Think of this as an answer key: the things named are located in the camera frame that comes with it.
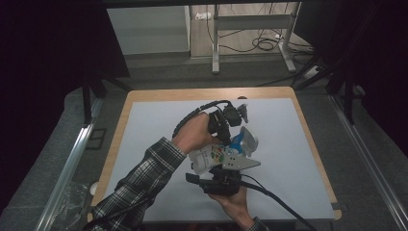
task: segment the dark curtain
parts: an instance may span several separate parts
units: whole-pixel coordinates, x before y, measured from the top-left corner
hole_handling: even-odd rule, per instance
[[[84,73],[94,80],[129,73],[107,11],[97,4],[2,1],[0,42],[3,209]]]

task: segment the handheld device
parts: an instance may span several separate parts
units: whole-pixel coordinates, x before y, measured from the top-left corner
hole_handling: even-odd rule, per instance
[[[221,103],[227,104],[223,110],[217,106]],[[240,170],[261,164],[248,158],[258,146],[258,139],[248,127],[243,126],[240,133],[231,139],[230,126],[240,126],[242,120],[248,122],[246,104],[235,108],[230,101],[220,100],[203,105],[188,114],[177,125],[173,138],[189,119],[212,107],[217,109],[209,113],[208,131],[210,134],[217,133],[223,145],[208,145],[190,153],[191,168],[196,175],[186,173],[186,180],[199,185],[204,193],[231,196],[240,189],[237,182],[237,179],[241,179]],[[214,175],[213,179],[200,179],[199,175],[207,170]]]

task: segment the human hand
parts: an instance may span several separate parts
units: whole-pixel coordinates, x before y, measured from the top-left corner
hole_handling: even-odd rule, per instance
[[[219,143],[219,140],[208,132],[209,121],[210,117],[206,113],[194,116],[180,129],[172,142],[186,154],[207,144]]]
[[[255,223],[249,215],[246,205],[246,187],[240,186],[239,192],[229,197],[215,194],[208,194],[208,196],[217,201],[224,212],[236,222],[242,230],[248,230]]]

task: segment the checkered flannel shirt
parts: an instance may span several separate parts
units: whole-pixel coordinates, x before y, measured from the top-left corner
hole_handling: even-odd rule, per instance
[[[153,204],[156,195],[165,187],[184,159],[186,155],[166,138],[161,138],[149,147],[142,161],[117,183],[115,192],[99,202],[91,212],[93,218],[101,218],[131,205],[140,205],[125,215],[93,227],[92,230],[134,230],[142,222],[146,209]],[[249,230],[268,229],[255,218],[255,224]]]

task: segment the cable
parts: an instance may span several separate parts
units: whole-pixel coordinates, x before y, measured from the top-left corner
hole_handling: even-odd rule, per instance
[[[282,82],[282,81],[285,81],[285,80],[290,80],[290,79],[292,79],[292,78],[295,78],[297,75],[298,75],[298,74],[291,75],[291,76],[284,77],[284,78],[277,79],[277,80],[272,80],[272,81],[270,81],[270,82],[263,83],[263,84],[260,84],[260,85],[255,86],[255,87],[257,87],[257,88],[258,88],[258,87],[264,87],[264,86],[267,86],[267,85],[270,85],[270,84]]]
[[[278,204],[280,204],[283,208],[285,208],[289,213],[291,213],[295,218],[297,218],[298,220],[300,220],[304,225],[306,225],[310,230],[313,231],[317,231],[317,229],[310,224],[306,219],[304,219],[301,215],[299,215],[297,212],[295,212],[291,207],[289,207],[283,200],[281,200],[277,195],[273,194],[272,192],[265,190],[263,187],[259,187],[256,185],[252,185],[249,184],[247,182],[244,181],[239,181],[238,182],[241,186],[245,186],[249,189],[258,191],[260,193],[263,193],[267,196],[269,196],[270,198],[274,199],[276,202],[278,202]]]
[[[255,181],[259,186],[261,186],[262,187],[262,189],[264,189],[264,190],[266,190],[265,189],[265,187],[263,186],[263,185],[261,185],[261,183],[259,183],[257,180],[255,180],[255,178],[253,178],[252,176],[249,176],[249,175],[245,175],[245,174],[240,174],[241,176],[245,176],[245,177],[248,177],[248,178],[250,178],[250,179],[252,179],[253,181]]]

